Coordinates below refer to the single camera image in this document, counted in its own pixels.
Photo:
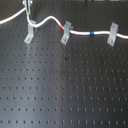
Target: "post holder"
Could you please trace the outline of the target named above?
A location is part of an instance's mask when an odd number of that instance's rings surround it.
[[[71,23],[66,21],[66,24],[64,25],[64,35],[61,39],[61,43],[66,45],[68,40],[69,40],[69,37],[70,37],[70,30],[72,30],[73,27],[71,26]]]
[[[118,31],[118,25],[115,23],[112,23],[111,28],[110,28],[110,35],[109,35],[108,41],[107,41],[107,43],[109,45],[111,45],[112,47],[115,44],[117,31]]]
[[[33,26],[31,26],[30,24],[28,24],[28,35],[27,35],[27,37],[25,38],[25,40],[24,40],[24,42],[26,43],[26,44],[30,44],[31,43],[31,41],[32,41],[32,39],[33,39],[33,37],[34,37],[34,35],[36,34],[36,31],[37,31],[37,29],[35,29]]]

